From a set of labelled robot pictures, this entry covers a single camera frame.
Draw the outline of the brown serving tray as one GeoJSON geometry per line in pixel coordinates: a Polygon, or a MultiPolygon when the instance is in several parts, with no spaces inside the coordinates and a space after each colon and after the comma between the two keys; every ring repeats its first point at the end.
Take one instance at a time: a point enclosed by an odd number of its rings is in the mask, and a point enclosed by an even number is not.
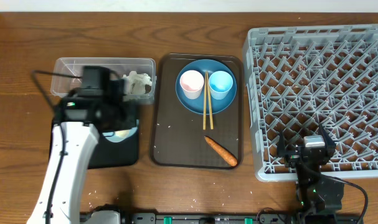
{"type": "Polygon", "coordinates": [[[238,162],[243,159],[243,68],[237,57],[225,55],[168,54],[162,61],[154,103],[153,135],[150,143],[152,160],[161,166],[196,167],[229,170],[228,165],[205,141],[208,136],[228,150],[238,162]],[[206,130],[203,113],[188,110],[176,94],[180,71],[195,60],[216,60],[227,66],[237,81],[232,104],[213,113],[214,129],[210,129],[207,105],[206,130]]]}

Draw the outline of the wooden chopstick right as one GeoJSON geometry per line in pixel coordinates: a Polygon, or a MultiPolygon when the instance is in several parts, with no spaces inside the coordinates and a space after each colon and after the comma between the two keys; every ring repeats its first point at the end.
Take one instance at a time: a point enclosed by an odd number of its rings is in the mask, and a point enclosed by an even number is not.
{"type": "Polygon", "coordinates": [[[207,98],[208,98],[208,106],[209,106],[210,129],[214,129],[212,101],[211,101],[211,94],[210,94],[209,72],[208,71],[206,71],[206,84],[207,84],[207,98]]]}

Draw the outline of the clear plastic bin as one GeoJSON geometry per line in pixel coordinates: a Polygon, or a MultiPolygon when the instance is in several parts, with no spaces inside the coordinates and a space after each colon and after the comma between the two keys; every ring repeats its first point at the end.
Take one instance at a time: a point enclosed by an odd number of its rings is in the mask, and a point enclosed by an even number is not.
{"type": "Polygon", "coordinates": [[[130,71],[147,73],[152,79],[152,87],[149,93],[142,95],[127,95],[124,100],[135,100],[141,105],[154,103],[154,92],[156,88],[156,64],[151,58],[126,58],[126,57],[62,57],[57,59],[54,67],[55,73],[69,75],[69,77],[52,77],[51,94],[64,97],[67,93],[82,84],[79,76],[82,75],[83,67],[101,66],[109,68],[123,78],[130,71]]]}

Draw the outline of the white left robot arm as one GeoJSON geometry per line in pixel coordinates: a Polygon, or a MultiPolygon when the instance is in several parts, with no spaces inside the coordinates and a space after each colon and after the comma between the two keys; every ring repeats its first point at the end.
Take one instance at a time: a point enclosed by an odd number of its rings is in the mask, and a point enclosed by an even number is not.
{"type": "Polygon", "coordinates": [[[42,189],[28,223],[80,223],[80,202],[90,159],[100,139],[130,140],[138,132],[136,104],[124,101],[124,80],[101,66],[83,67],[82,84],[57,104],[37,75],[32,81],[50,106],[52,142],[42,189]]]}

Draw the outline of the grey dishwasher rack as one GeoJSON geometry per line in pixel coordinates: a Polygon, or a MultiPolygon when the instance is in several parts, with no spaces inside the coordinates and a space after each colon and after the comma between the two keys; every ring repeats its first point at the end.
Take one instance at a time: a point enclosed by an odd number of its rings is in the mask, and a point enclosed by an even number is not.
{"type": "Polygon", "coordinates": [[[278,138],[294,149],[320,126],[336,143],[325,174],[378,178],[378,24],[253,28],[243,66],[259,181],[295,180],[278,138]]]}

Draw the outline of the dark blue plate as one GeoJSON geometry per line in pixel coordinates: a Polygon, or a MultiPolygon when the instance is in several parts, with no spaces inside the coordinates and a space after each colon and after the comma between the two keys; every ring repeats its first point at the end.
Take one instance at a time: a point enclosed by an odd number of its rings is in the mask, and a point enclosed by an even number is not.
{"type": "Polygon", "coordinates": [[[204,99],[203,89],[202,89],[202,93],[200,94],[200,96],[198,98],[194,99],[194,100],[190,100],[184,95],[184,92],[183,92],[183,90],[182,90],[182,88],[179,84],[179,79],[180,79],[181,75],[188,70],[196,70],[196,71],[200,72],[203,77],[204,77],[206,71],[209,72],[209,77],[216,71],[228,72],[233,78],[233,81],[234,81],[233,87],[230,89],[227,96],[222,100],[216,100],[213,97],[211,97],[212,112],[214,114],[219,113],[219,112],[225,110],[226,108],[228,108],[232,104],[232,102],[234,101],[234,98],[236,96],[236,93],[237,93],[238,78],[236,78],[234,76],[234,73],[227,66],[225,66],[223,63],[218,62],[216,60],[201,59],[201,60],[195,60],[195,61],[189,63],[188,65],[186,65],[180,71],[179,75],[177,76],[176,94],[177,94],[179,101],[188,110],[190,110],[194,113],[197,113],[197,114],[202,114],[203,113],[203,99],[204,99]]]}

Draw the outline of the light blue bowl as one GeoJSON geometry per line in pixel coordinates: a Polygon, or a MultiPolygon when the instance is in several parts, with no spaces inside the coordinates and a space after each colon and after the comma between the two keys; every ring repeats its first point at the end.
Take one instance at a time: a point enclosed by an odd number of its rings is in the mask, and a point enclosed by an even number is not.
{"type": "Polygon", "coordinates": [[[113,142],[113,143],[118,143],[122,142],[130,137],[132,137],[135,133],[138,131],[138,126],[139,126],[139,120],[136,120],[136,126],[131,128],[131,129],[126,129],[126,130],[119,130],[119,131],[114,131],[114,132],[107,132],[103,133],[103,137],[107,141],[113,142]]]}

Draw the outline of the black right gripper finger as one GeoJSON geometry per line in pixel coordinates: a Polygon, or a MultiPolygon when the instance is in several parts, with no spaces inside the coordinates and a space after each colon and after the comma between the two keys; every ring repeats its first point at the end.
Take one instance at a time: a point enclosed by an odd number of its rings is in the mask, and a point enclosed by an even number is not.
{"type": "Polygon", "coordinates": [[[276,147],[276,152],[278,157],[284,157],[286,154],[285,138],[283,135],[283,131],[279,132],[279,140],[276,147]]]}
{"type": "Polygon", "coordinates": [[[336,143],[331,139],[321,123],[319,123],[318,134],[322,136],[327,152],[335,152],[336,143]]]}

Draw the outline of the orange carrot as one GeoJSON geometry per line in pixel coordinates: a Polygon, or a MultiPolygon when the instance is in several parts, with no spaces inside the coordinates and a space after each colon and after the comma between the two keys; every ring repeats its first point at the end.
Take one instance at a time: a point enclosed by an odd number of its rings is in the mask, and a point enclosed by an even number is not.
{"type": "Polygon", "coordinates": [[[223,158],[223,160],[228,163],[228,165],[234,167],[238,164],[237,159],[225,148],[223,148],[219,143],[214,141],[208,136],[204,137],[206,143],[213,148],[213,150],[218,153],[218,155],[223,158]]]}

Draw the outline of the black plastic tray bin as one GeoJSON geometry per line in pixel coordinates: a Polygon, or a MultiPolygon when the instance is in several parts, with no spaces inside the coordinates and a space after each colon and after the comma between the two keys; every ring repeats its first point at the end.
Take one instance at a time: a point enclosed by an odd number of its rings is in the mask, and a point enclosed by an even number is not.
{"type": "Polygon", "coordinates": [[[113,143],[107,141],[93,124],[63,122],[60,125],[66,140],[72,144],[62,154],[76,153],[75,160],[84,169],[130,166],[138,160],[138,131],[122,142],[113,143]]]}

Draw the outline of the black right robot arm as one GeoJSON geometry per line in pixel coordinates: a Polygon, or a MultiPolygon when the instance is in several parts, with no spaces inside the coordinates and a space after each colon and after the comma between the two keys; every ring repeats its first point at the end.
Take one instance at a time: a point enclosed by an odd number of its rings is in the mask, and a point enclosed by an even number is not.
{"type": "Polygon", "coordinates": [[[302,145],[288,150],[283,132],[279,133],[277,154],[285,167],[296,170],[296,194],[302,204],[295,215],[297,223],[337,223],[336,211],[342,209],[344,184],[321,174],[321,166],[334,155],[336,143],[322,125],[317,135],[305,136],[302,145]]]}

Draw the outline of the light blue cup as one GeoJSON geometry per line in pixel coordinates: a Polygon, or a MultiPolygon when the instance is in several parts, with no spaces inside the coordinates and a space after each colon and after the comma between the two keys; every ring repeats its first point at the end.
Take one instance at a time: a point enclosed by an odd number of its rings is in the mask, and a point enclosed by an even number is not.
{"type": "Polygon", "coordinates": [[[233,87],[234,81],[232,76],[225,71],[216,71],[209,77],[209,86],[211,97],[216,100],[224,99],[230,89],[233,87]]]}

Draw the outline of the white tissue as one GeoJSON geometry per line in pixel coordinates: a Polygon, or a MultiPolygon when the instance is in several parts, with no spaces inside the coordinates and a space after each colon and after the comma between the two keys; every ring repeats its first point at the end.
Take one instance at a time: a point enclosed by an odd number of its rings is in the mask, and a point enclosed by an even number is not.
{"type": "Polygon", "coordinates": [[[128,75],[123,75],[124,93],[127,95],[142,95],[149,93],[152,87],[152,79],[147,73],[137,73],[130,71],[128,75]]]}

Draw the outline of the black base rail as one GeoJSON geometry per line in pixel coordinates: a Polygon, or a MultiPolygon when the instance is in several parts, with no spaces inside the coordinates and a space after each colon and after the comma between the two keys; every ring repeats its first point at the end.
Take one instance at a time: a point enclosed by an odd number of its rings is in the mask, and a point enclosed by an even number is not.
{"type": "Polygon", "coordinates": [[[264,208],[255,214],[201,214],[201,213],[128,213],[113,205],[99,206],[91,212],[79,215],[80,223],[121,223],[121,224],[256,224],[256,223],[299,223],[294,215],[278,213],[264,208]]]}

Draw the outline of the pink cup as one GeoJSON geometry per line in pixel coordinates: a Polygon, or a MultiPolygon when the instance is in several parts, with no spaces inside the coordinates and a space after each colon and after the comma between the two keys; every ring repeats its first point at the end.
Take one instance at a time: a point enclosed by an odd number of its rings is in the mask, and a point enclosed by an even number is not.
{"type": "Polygon", "coordinates": [[[188,70],[181,75],[179,84],[184,92],[184,95],[188,99],[194,100],[202,93],[204,77],[196,70],[188,70]]]}

